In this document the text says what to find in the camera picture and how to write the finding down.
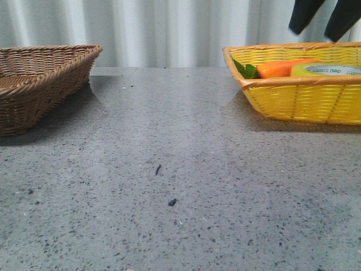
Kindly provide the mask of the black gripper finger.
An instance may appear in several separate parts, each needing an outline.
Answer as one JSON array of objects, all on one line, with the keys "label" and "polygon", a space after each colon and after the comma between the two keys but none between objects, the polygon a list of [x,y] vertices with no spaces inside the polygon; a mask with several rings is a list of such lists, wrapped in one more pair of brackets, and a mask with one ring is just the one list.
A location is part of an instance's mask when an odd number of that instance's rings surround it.
[{"label": "black gripper finger", "polygon": [[324,2],[325,0],[295,0],[289,29],[294,34],[301,34]]},{"label": "black gripper finger", "polygon": [[339,0],[329,18],[324,35],[337,42],[360,19],[360,0]]}]

